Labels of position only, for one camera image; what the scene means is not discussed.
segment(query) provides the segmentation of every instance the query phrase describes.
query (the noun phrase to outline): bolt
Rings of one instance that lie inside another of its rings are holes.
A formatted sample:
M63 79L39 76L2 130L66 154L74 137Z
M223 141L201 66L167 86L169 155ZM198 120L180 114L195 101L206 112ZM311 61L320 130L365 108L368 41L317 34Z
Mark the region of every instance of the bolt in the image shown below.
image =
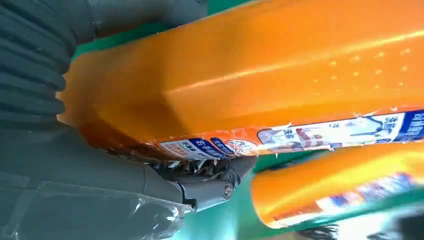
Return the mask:
M224 190L224 196L226 199L230 199L233 196L234 188L232 185L227 185Z

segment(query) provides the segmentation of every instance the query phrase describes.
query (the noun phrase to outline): orange plastic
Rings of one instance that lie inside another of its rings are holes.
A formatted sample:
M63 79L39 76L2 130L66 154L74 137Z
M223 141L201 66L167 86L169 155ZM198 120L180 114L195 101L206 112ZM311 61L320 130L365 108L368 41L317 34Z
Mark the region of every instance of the orange plastic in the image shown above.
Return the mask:
M423 62L422 0L254 1L80 56L59 119L103 148L259 145L266 127L424 109Z
M394 173L423 178L424 145L378 144L338 149L319 160L256 175L251 195L261 221L279 228L277 221L294 210L321 210L302 207Z

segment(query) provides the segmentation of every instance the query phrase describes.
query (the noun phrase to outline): orange detergent bottle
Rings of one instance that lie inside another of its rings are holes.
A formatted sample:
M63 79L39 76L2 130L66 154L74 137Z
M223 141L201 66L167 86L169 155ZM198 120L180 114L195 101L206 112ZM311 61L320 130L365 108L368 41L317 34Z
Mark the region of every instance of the orange detergent bottle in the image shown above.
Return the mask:
M424 145L378 144L338 149L251 183L255 211L271 228L344 213L424 184Z
M159 159L415 141L423 62L422 0L253 1L80 56L58 118Z

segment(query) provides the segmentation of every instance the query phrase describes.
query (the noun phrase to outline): transparent plastic film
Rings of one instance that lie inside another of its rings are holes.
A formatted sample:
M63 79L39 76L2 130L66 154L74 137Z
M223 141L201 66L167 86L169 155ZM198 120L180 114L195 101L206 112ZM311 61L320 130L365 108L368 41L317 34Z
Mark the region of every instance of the transparent plastic film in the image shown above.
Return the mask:
M7 184L0 184L0 239L5 240L166 239L193 211L187 205L131 192L55 182L35 187L33 181L26 187L3 183Z

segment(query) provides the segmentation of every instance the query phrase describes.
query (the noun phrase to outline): product label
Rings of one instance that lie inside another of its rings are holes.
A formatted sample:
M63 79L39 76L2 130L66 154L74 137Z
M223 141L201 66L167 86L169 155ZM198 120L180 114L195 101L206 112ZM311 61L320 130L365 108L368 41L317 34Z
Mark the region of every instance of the product label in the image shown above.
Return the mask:
M251 141L234 139L225 142L227 146L232 148L236 155L249 155L255 153L256 144Z
M380 201L387 197L412 190L417 184L406 173L397 173L381 177L361 185L353 191L326 197L316 203L322 210L345 209Z
M183 159L223 159L272 153L410 142L424 137L424 110L359 116L303 125L246 127L155 143Z
M258 133L269 150L277 153L333 149L424 137L424 110L363 116L307 125L274 127Z
M210 146L210 143L201 138L192 138L177 141L161 142L159 145L172 154L190 160L206 160L206 159L220 159L225 155L216 153L216 148Z
M324 197L316 202L274 217L276 227L289 227L317 217L337 215L360 205L376 203L385 198L422 186L407 173L395 173L360 185L352 191Z
M203 138L190 138L189 141L198 149L207 155L213 156L218 159L226 158L227 156L216 149L210 142Z
M221 151L223 151L227 155L231 156L235 154L234 151L231 150L228 146L226 146L221 139L217 137L212 137L210 140L212 141L213 144L215 144L215 146L217 146Z

